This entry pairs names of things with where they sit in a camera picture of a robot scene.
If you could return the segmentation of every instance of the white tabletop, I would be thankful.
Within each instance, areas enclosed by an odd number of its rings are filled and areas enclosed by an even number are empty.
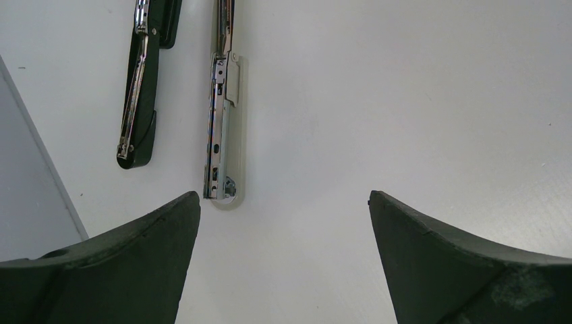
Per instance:
[[[0,55],[90,236],[200,192],[213,0],[161,52],[152,161],[115,161],[134,1],[2,1]],[[395,323],[371,190],[572,257],[565,1],[237,0],[247,193],[202,201],[178,323]]]

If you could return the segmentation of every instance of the gray surface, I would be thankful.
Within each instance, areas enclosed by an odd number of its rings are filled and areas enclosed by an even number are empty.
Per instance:
[[[0,58],[0,261],[87,238]]]

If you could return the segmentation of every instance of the stapler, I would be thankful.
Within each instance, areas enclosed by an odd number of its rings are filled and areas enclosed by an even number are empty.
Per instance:
[[[217,208],[228,210],[244,197],[242,77],[246,60],[233,50],[235,1],[215,1],[216,36],[211,60],[203,197]]]
[[[151,160],[159,49],[175,44],[182,0],[137,0],[117,162],[124,169]]]

